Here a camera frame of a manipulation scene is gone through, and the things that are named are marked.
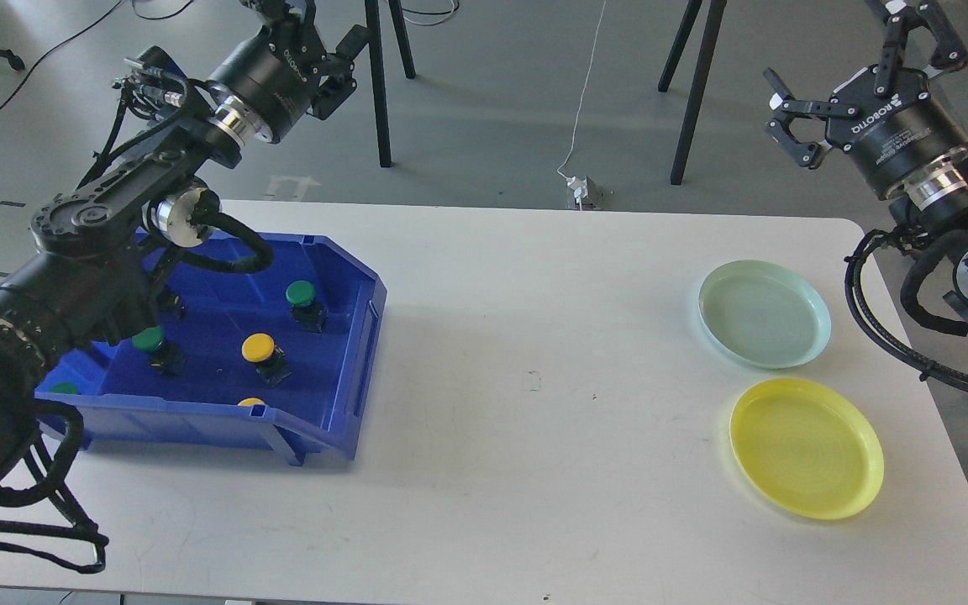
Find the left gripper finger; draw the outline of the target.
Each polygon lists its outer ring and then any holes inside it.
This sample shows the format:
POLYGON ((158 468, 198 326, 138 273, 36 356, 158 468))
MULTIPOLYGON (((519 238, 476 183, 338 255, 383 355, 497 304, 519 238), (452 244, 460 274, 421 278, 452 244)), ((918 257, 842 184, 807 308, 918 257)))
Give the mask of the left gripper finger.
POLYGON ((370 30, 364 24, 354 24, 339 40, 330 54, 330 61, 336 66, 353 66, 358 55, 370 43, 370 30))
POLYGON ((294 34, 300 31, 315 32, 315 1, 247 1, 242 0, 243 8, 247 8, 257 16, 260 32, 269 34, 288 26, 294 34))

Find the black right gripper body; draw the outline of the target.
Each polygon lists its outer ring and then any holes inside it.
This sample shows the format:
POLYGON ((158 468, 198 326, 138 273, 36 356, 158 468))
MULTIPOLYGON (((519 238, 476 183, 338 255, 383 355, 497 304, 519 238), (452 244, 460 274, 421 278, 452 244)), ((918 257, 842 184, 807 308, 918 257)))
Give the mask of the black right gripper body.
POLYGON ((879 88, 867 66, 834 89, 838 103, 857 111, 829 120, 829 143, 849 155, 877 199, 890 200, 915 170, 968 152, 968 134, 931 97, 924 71, 902 68, 883 97, 879 88))

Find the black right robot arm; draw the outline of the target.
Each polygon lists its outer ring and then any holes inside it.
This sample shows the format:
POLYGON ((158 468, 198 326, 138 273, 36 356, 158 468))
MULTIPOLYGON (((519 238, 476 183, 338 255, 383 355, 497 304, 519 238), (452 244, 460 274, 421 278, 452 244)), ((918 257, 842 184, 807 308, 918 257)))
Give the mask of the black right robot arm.
POLYGON ((968 336, 968 134, 930 91, 930 81, 968 65, 968 51, 934 1, 872 1, 885 38, 877 62, 838 85, 829 100, 802 100, 773 70, 765 131, 799 167, 831 150, 854 162, 892 230, 873 229, 845 258, 844 295, 858 327, 896 360, 968 394, 968 374, 917 352, 888 332, 865 300, 863 270, 891 246, 912 258, 898 300, 918 325, 968 336))

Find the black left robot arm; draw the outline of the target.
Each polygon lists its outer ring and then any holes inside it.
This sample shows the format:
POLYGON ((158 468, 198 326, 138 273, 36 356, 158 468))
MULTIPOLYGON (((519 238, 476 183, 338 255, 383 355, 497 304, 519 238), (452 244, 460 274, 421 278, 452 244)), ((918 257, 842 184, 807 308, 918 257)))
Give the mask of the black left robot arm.
POLYGON ((72 192, 35 211, 37 254, 0 283, 0 551, 80 574, 105 568, 108 537, 66 486, 83 441, 81 411, 37 396, 73 350, 153 329, 178 264, 257 273, 271 246, 220 209, 196 176, 234 168, 250 140, 281 142, 304 115, 327 118, 357 88, 373 24, 334 49, 312 1, 247 1, 259 19, 207 80, 158 46, 128 59, 115 122, 72 192))

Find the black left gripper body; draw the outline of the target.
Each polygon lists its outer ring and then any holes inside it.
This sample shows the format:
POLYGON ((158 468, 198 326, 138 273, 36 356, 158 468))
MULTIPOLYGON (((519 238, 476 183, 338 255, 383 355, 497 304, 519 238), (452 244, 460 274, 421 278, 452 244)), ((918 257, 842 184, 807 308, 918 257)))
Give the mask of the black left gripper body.
POLYGON ((234 97, 259 120, 256 137, 279 143, 304 115, 329 118, 357 88, 353 66, 336 66, 318 32, 259 32, 235 47, 208 77, 223 103, 234 97))

